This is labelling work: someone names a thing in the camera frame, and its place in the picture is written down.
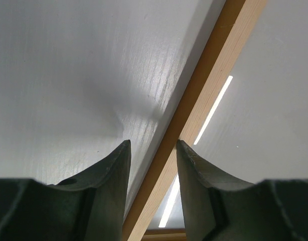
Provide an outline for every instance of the wooden strip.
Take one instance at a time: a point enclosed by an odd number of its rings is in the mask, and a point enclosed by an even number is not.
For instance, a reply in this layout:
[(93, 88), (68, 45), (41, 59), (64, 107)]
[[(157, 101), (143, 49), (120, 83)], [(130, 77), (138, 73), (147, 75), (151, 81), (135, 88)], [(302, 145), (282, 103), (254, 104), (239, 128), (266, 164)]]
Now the wooden strip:
[(192, 145), (267, 0), (227, 0), (123, 225), (141, 240), (177, 173), (178, 138)]
[(148, 230), (142, 241), (186, 241), (185, 229)]

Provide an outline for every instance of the textured white surface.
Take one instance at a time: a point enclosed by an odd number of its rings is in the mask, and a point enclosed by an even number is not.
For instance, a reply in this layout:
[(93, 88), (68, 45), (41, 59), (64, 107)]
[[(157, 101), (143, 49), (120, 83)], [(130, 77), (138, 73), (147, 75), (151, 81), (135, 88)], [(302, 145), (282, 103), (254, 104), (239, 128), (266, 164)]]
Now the textured white surface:
[[(308, 178), (308, 0), (269, 0), (230, 74), (193, 149), (246, 181)], [(174, 212), (184, 227), (180, 196)]]
[(0, 177), (58, 183), (131, 139), (129, 207), (210, 3), (0, 0)]

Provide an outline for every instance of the fluorescent light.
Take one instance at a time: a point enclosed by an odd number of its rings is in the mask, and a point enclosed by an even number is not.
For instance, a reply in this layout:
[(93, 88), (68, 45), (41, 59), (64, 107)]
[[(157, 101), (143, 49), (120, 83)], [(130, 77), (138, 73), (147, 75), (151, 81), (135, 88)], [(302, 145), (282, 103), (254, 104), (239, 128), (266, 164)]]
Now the fluorescent light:
[(218, 97), (216, 98), (216, 100), (215, 100), (215, 102), (214, 102), (214, 104), (213, 104), (213, 106), (212, 106), (212, 108), (211, 108), (211, 110), (210, 110), (210, 112), (209, 112), (209, 114), (208, 114), (208, 117), (206, 117), (206, 120), (205, 120), (205, 122), (204, 122), (204, 124), (203, 124), (203, 126), (202, 126), (202, 129), (201, 129), (200, 132), (199, 132), (198, 137), (196, 138), (196, 140), (195, 140), (195, 142), (194, 142), (194, 145), (196, 145), (196, 144), (199, 142), (201, 136), (203, 135), (203, 132), (205, 131), (205, 128), (208, 126), (208, 124), (209, 124), (209, 122), (210, 122), (210, 120), (211, 120), (211, 118), (212, 118), (212, 116), (213, 116), (213, 114), (214, 114), (216, 108), (218, 107), (219, 103), (221, 102), (221, 99), (222, 99), (222, 97), (223, 97), (225, 91), (226, 91), (227, 88), (229, 87), (229, 85), (230, 85), (232, 79), (233, 79), (233, 76), (230, 75), (230, 76), (228, 77), (228, 79), (225, 81), (225, 84), (223, 85), (223, 87), (222, 87), (222, 89), (221, 89), (221, 91), (220, 91)]
[(175, 203), (175, 199), (176, 199), (176, 196), (179, 192), (179, 189), (180, 189), (179, 175), (176, 175), (176, 179), (174, 181), (171, 193), (169, 195), (168, 202), (165, 206), (159, 227), (165, 227), (166, 226), (166, 224), (169, 220), (170, 214), (172, 212), (172, 209), (173, 209), (173, 206), (174, 206), (174, 203)]

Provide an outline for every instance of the white panel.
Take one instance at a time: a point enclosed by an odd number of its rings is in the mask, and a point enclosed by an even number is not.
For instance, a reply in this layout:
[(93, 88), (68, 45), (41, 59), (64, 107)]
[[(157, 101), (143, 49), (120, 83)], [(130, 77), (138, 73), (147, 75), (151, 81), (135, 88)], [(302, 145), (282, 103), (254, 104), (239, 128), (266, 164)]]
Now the white panel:
[(271, 0), (194, 150), (232, 175), (308, 178), (308, 1)]
[(1, 0), (0, 177), (58, 183), (131, 139), (130, 206), (209, 4)]
[[(152, 221), (150, 222), (148, 229), (158, 229), (159, 224), (162, 218), (162, 215), (164, 213), (166, 204), (168, 202), (168, 198), (170, 196), (172, 185), (169, 188), (168, 192), (166, 193), (162, 203), (160, 204), (160, 207), (158, 208), (155, 216), (153, 217)], [(172, 208), (170, 217), (168, 219), (168, 222), (166, 224), (165, 228), (184, 228), (184, 220), (183, 220), (183, 211), (182, 211), (182, 203), (181, 203), (181, 194), (180, 191), (178, 191), (174, 206)]]

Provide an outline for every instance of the wooden beam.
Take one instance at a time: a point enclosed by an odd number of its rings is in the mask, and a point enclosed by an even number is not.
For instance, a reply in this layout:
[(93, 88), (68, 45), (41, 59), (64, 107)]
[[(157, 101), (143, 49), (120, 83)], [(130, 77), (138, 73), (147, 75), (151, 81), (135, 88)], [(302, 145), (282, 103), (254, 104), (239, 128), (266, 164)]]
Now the wooden beam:
[(123, 241), (141, 240), (177, 173), (178, 138), (193, 144), (266, 2), (225, 2), (124, 222)]
[(185, 229), (148, 230), (142, 241), (186, 241)]

